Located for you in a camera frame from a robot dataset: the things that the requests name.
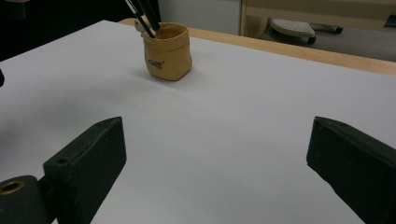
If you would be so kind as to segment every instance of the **wall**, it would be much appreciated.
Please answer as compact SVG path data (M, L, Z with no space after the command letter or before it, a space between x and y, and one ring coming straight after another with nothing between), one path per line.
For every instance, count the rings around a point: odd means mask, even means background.
M158 0L162 21L239 34L241 0Z

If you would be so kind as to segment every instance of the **floor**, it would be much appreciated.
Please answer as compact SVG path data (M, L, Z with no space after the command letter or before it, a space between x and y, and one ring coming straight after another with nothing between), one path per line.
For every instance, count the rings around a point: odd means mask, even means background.
M396 62L396 31L344 28L343 32L337 35L334 33L335 27L319 24L311 24L311 27L317 36L313 45L307 44L307 38L282 35L274 32L270 26L267 26L261 39Z

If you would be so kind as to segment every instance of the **brush handle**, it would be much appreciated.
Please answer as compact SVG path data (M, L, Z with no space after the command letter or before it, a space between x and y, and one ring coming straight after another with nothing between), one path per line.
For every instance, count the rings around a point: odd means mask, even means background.
M155 16L155 13L152 10L152 7L149 4L148 0L137 0L137 2L140 4L143 11L145 12L146 17L151 24L151 28L154 31L159 31L161 29L160 23L158 22L157 17Z

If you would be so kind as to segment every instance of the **paper cup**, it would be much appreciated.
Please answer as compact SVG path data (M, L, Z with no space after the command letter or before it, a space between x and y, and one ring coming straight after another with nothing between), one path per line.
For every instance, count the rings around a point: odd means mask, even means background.
M177 81L192 67L189 30L186 26L162 22L155 38L143 37L148 71L155 77Z

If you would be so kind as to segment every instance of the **brush holder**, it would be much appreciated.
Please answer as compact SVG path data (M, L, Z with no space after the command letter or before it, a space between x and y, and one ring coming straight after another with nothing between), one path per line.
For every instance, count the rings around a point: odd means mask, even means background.
M148 71L155 77L177 81L192 67L189 30L186 26L162 22L155 38L143 35Z

